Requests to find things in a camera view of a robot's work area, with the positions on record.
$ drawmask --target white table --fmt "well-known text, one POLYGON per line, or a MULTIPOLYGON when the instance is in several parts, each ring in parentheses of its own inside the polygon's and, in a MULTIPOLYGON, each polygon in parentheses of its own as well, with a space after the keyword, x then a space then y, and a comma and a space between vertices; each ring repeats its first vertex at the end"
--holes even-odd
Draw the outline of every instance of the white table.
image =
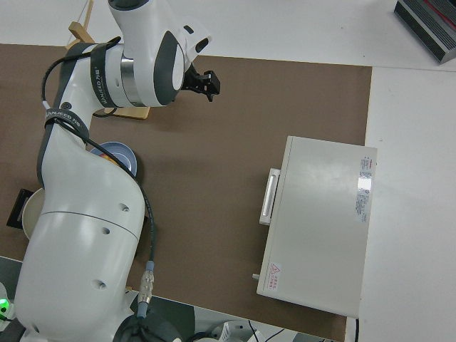
MULTIPOLYGON (((374 66, 366 145, 378 148, 378 167, 360 341, 452 341, 456 60, 439 66, 394 17, 395 0, 170 2, 212 32, 207 55, 374 66)), ((5 0, 0 43, 66 45, 84 3, 5 0)), ((97 41, 120 33, 106 6, 95 0, 97 41)))

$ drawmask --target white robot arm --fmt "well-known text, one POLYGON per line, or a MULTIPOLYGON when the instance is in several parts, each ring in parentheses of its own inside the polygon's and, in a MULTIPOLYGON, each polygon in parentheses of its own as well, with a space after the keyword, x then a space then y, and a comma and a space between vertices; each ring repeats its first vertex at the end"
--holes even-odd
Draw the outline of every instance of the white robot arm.
MULTIPOLYGON (((164 341, 131 320, 132 299, 125 293, 144 194, 120 167, 87 152, 85 143, 97 110, 167 105, 181 89, 212 100, 219 81, 192 65, 210 36, 174 15, 166 0, 109 5, 125 43, 77 44, 64 60, 52 108, 43 96, 46 131, 37 172, 46 195, 16 291, 16 316, 26 329, 16 341, 164 341), (148 339, 139 339, 138 331, 148 339)), ((139 321, 151 297, 153 265, 147 263, 143 276, 139 321)))

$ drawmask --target brown table surface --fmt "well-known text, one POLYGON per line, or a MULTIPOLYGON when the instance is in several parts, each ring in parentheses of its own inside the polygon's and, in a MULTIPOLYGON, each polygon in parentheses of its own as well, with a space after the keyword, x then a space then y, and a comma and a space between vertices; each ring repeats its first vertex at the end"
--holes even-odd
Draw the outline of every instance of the brown table surface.
MULTIPOLYGON (((6 257, 22 260, 28 243, 6 221, 19 189, 39 188, 41 77, 63 54, 58 47, 0 45, 0 254, 6 257)), ((281 166, 286 137, 363 145, 371 69, 221 57, 195 64, 221 80, 213 103, 181 92, 145 121, 94 118, 91 128, 95 141, 121 141, 137 155, 158 231, 154 294, 342 341, 345 317, 260 296, 252 274, 261 268, 268 232, 259 224, 267 176, 281 166)), ((55 88, 53 77, 49 94, 55 88)), ((147 241, 144 229, 128 279, 134 288, 147 241)))

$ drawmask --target label sticker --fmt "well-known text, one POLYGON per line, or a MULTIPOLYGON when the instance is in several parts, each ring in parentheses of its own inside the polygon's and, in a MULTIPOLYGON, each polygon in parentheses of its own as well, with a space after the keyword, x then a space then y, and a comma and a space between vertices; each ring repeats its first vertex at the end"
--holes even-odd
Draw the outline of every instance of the label sticker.
POLYGON ((279 287, 280 273, 282 270, 282 265, 272 262, 269 264, 269 273, 268 273, 268 290, 277 291, 279 287))
POLYGON ((365 156, 360 162, 358 191, 356 194, 356 219, 359 222, 367 222, 369 220, 369 196, 372 190, 372 171, 373 160, 369 156, 365 156))

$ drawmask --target black cable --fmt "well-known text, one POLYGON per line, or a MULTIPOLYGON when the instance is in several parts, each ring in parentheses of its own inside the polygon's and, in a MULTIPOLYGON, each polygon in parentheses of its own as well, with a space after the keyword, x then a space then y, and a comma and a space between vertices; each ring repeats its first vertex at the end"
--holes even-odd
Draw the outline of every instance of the black cable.
POLYGON ((358 342, 359 337, 359 319, 356 319, 355 342, 358 342))
MULTIPOLYGON (((252 323, 251 323, 250 320, 249 320, 249 325, 250 325, 250 329, 252 330, 252 333, 254 333, 256 342, 259 342, 259 341, 258 341, 258 338, 257 338, 257 335, 255 334, 254 327, 252 326, 252 323)), ((273 339, 274 337, 276 337, 277 335, 279 335, 279 334, 280 334, 282 331, 284 331, 284 330, 285 330, 285 329, 281 329, 280 331, 277 331, 274 335, 268 337, 264 342, 268 342, 269 340, 273 339)))
MULTIPOLYGON (((108 44, 106 45, 106 50, 116 46, 119 43, 119 41, 120 41, 120 37, 115 37, 115 38, 111 39, 108 42, 108 44)), ((82 58, 87 58, 87 57, 90 57, 91 54, 92 54, 92 51, 80 53, 75 56, 65 56, 65 57, 59 58, 57 61, 52 63, 51 66, 49 66, 48 70, 46 70, 46 72, 44 73, 43 80, 41 81, 41 100, 46 101, 46 83, 48 81, 48 77, 51 74, 52 70, 58 64, 60 64, 62 62, 69 62, 69 61, 75 61, 75 60, 82 59, 82 58)))
POLYGON ((156 233, 155 233, 155 220, 154 220, 154 216, 153 216, 153 213, 152 213, 152 206, 150 205, 149 199, 147 198, 147 195, 146 195, 143 187, 138 182, 138 180, 136 180, 136 177, 134 176, 134 174, 121 161, 119 161, 119 159, 116 156, 114 156, 111 152, 106 150, 103 146, 100 146, 99 144, 97 144, 96 142, 91 140, 90 138, 87 138, 87 137, 81 135, 77 130, 74 130, 73 128, 71 128, 70 126, 66 125, 65 123, 63 123, 59 119, 54 119, 54 121, 56 123, 58 123, 62 128, 66 129, 68 132, 73 133, 74 135, 79 137, 83 142, 92 145, 93 147, 97 148, 98 150, 103 152, 105 155, 107 155, 109 158, 114 160, 119 165, 119 167, 122 170, 124 170, 130 177, 132 177, 133 180, 136 182, 136 184, 138 184, 138 187, 141 190, 142 196, 144 197, 144 203, 145 203, 145 206, 146 206, 146 209, 147 209, 147 213, 149 214, 150 238, 152 240, 151 243, 150 243, 149 260, 153 261, 154 260, 154 256, 155 256, 155 235, 156 235, 156 233))
POLYGON ((257 335, 255 334, 254 327, 252 326, 252 323, 250 322, 250 320, 249 320, 249 325, 250 325, 250 329, 252 330, 252 333, 254 333, 256 342, 259 342, 259 341, 258 341, 258 338, 257 338, 257 335))
POLYGON ((279 335, 282 331, 284 331, 285 329, 282 329, 280 331, 277 331, 274 335, 272 335, 271 337, 269 337, 268 339, 265 340, 265 342, 268 342, 270 339, 272 339, 273 337, 276 337, 277 335, 279 335))
POLYGON ((97 117, 97 118, 107 118, 108 116, 113 116, 114 113, 116 112, 117 108, 114 108, 112 111, 110 111, 109 113, 105 113, 105 114, 97 114, 97 113, 94 113, 93 116, 97 117))

